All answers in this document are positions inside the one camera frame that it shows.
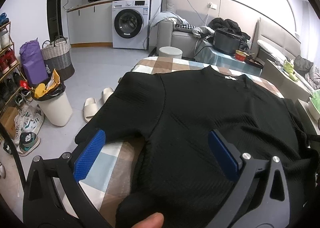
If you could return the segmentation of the left hand thumb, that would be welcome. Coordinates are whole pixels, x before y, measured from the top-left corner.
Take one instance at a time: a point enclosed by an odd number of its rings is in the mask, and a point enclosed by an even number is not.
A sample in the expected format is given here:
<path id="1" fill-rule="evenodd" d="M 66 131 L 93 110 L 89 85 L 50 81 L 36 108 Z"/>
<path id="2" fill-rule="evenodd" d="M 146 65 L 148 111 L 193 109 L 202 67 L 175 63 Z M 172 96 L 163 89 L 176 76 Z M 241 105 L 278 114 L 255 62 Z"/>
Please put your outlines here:
<path id="1" fill-rule="evenodd" d="M 144 220 L 133 225 L 132 228 L 161 228 L 164 223 L 164 216 L 161 213 L 154 213 Z"/>

